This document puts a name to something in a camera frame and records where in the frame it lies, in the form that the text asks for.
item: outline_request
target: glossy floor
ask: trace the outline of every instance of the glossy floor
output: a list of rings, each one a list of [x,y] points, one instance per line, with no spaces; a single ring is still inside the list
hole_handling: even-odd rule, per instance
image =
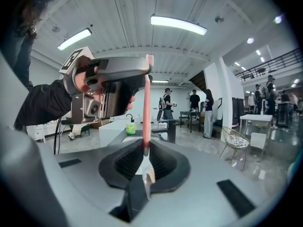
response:
[[[296,156],[299,153],[299,140],[296,136],[297,123],[292,123],[288,130],[271,130],[270,140],[266,152],[262,159],[260,158],[261,151],[259,149],[249,147],[247,150],[247,158],[244,170],[243,160],[244,150],[239,150],[235,156],[235,160],[230,163],[230,167],[235,167],[245,176],[249,177],[263,188],[268,196],[280,193],[287,186],[287,170]],[[254,126],[248,126],[247,137],[250,138],[252,132],[258,132]],[[46,143],[53,148],[54,137],[46,138]],[[203,133],[193,127],[190,133],[187,127],[176,129],[176,144],[194,148],[198,151],[204,151],[218,157],[222,153],[225,143],[216,138],[205,139]],[[78,137],[73,141],[68,139],[68,134],[64,133],[61,136],[60,154],[99,147],[98,130],[91,129],[90,136],[88,133],[83,133],[82,137]],[[226,148],[221,156],[222,160],[231,158],[233,150]]]

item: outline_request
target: balcony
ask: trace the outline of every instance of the balcony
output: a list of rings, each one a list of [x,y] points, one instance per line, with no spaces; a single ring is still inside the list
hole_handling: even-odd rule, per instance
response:
[[[239,82],[245,82],[298,63],[302,65],[302,61],[301,50],[297,48],[263,64],[247,69],[244,72],[237,73],[235,76]]]

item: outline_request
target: gold metal chair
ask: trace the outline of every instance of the gold metal chair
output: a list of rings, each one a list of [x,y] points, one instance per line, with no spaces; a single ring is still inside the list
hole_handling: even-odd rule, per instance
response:
[[[222,133],[223,133],[226,145],[225,145],[224,150],[222,151],[221,155],[223,154],[223,152],[225,151],[225,148],[227,146],[230,146],[231,148],[233,148],[233,155],[232,155],[232,159],[231,159],[230,163],[232,162],[233,157],[235,156],[237,150],[246,148],[244,165],[243,165],[243,169],[242,169],[242,170],[244,170],[245,162],[246,162],[247,148],[250,145],[249,140],[247,138],[245,138],[243,135],[241,135],[239,132],[237,132],[233,129],[230,129],[228,127],[222,126]]]

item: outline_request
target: soap dispenser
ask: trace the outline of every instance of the soap dispenser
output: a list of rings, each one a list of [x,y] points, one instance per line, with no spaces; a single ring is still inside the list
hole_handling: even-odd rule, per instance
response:
[[[127,114],[126,117],[128,115],[130,115],[132,118],[131,121],[126,124],[126,134],[128,135],[136,134],[136,125],[134,123],[133,116],[131,114]]]

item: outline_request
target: hand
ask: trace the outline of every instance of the hand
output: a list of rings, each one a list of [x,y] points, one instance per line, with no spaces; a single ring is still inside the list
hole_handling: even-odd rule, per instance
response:
[[[97,72],[98,72],[98,67],[95,67],[95,73],[97,74]],[[86,79],[86,77],[85,77],[85,72],[81,72],[81,73],[79,73],[79,74],[77,74],[76,76],[75,76],[75,83],[76,83],[76,86],[81,90],[81,92],[83,92],[83,93],[85,93],[85,92],[87,92],[88,90],[89,90],[89,87],[88,86],[86,86],[85,84],[84,84],[84,80]],[[97,83],[99,83],[100,84],[100,89],[98,89],[96,92],[95,92],[95,94],[93,95],[94,96],[94,98],[95,98],[95,100],[96,101],[98,101],[98,102],[100,102],[101,101],[101,93],[102,93],[102,86],[101,86],[101,82],[97,82]],[[130,110],[130,109],[132,109],[133,108],[133,106],[131,105],[131,103],[132,102],[134,102],[135,101],[135,97],[134,96],[132,96],[131,97],[131,100],[129,101],[129,104],[128,104],[128,106],[127,106],[127,109],[128,110]]]

